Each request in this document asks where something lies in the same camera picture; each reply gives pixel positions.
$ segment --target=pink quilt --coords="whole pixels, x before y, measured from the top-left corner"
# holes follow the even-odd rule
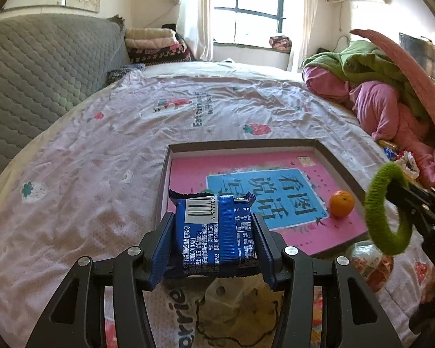
[[[406,75],[435,125],[435,86],[430,77],[409,53],[391,39],[373,30],[352,30],[352,34],[371,40],[392,59]],[[306,86],[331,101],[351,101],[361,127],[374,140],[393,139],[399,149],[412,152],[420,169],[419,181],[435,188],[435,147],[424,143],[429,126],[418,122],[411,110],[399,102],[399,92],[379,81],[364,82],[349,88],[328,70],[307,67],[303,72]]]

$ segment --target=white curtain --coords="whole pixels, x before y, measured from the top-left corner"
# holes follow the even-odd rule
[[[184,36],[197,60],[211,61],[213,58],[213,36],[211,15],[214,5],[211,0],[181,0],[177,32]]]
[[[287,35],[292,39],[292,50],[287,70],[298,72],[307,56],[318,0],[293,0],[292,3],[295,6],[288,7],[288,10],[292,10],[293,14],[290,17],[291,30],[287,32]]]

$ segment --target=green ring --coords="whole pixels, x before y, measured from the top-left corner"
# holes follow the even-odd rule
[[[365,195],[365,223],[369,235],[380,251],[386,255],[398,255],[406,250],[411,240],[412,224],[405,213],[398,208],[399,227],[396,234],[390,230],[385,215],[385,196],[392,180],[397,180],[404,188],[409,188],[408,180],[401,169],[393,162],[383,165],[372,181]]]

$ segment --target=pink book cover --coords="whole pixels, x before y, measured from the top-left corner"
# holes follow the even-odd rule
[[[328,201],[341,188],[312,152],[175,158],[169,188],[179,193],[208,191],[236,197],[249,191],[256,195],[251,211],[260,212],[270,230],[308,255],[367,231],[356,210],[362,205],[342,220],[328,215]],[[175,211],[171,201],[168,211]]]

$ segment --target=gray cushion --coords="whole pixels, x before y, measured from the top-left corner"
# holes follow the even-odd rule
[[[0,21],[0,173],[34,137],[129,63],[119,17],[32,14]]]

